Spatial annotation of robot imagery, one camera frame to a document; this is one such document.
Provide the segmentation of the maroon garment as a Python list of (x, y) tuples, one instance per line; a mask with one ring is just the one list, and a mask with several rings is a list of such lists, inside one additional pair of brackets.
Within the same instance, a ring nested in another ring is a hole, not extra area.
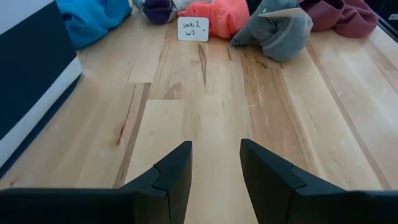
[(311, 17), (314, 32), (333, 29), (343, 37), (358, 39), (378, 24), (376, 13), (364, 0), (300, 0), (299, 6)]

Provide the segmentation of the white sock purple toe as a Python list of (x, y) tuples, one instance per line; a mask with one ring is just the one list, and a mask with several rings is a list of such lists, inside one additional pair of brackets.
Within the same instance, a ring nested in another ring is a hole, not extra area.
[(172, 21), (179, 11), (185, 10), (191, 3), (211, 3), (214, 0), (131, 0), (148, 21), (162, 25)]

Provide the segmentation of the navy white striped fabric basket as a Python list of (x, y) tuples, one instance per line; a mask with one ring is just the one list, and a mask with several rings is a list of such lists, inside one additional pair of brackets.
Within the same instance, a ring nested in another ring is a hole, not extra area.
[(55, 0), (0, 0), (0, 178), (67, 100), (81, 73)]

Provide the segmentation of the teal blue garment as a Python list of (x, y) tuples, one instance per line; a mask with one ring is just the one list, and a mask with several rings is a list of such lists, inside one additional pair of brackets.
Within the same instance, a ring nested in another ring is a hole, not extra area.
[(55, 0), (74, 48), (86, 47), (131, 14), (129, 0)]

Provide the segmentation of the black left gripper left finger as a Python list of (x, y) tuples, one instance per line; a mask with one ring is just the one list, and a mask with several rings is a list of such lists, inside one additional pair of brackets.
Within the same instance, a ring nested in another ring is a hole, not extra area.
[(184, 224), (192, 183), (192, 142), (184, 141), (121, 188), (132, 193), (122, 224)]

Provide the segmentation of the coral pink sock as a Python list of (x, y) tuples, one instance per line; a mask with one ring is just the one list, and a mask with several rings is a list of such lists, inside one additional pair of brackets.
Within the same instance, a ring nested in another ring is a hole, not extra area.
[(209, 34), (231, 39), (250, 18), (246, 0), (215, 0), (192, 2), (178, 12), (179, 17), (205, 17), (209, 20)]

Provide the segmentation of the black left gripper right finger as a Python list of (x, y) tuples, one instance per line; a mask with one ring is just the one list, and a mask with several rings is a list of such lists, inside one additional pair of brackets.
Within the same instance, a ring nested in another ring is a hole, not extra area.
[(250, 139), (241, 140), (239, 155), (258, 224), (320, 224), (337, 218), (346, 190)]

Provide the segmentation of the grey sock teal toe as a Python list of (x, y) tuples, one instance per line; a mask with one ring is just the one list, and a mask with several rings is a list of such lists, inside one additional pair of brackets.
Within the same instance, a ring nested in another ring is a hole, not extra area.
[(231, 40), (233, 46), (258, 45), (262, 53), (284, 62), (299, 53), (310, 37), (313, 22), (307, 14), (295, 17), (259, 17), (259, 14), (299, 7), (299, 0), (246, 0), (247, 24)]

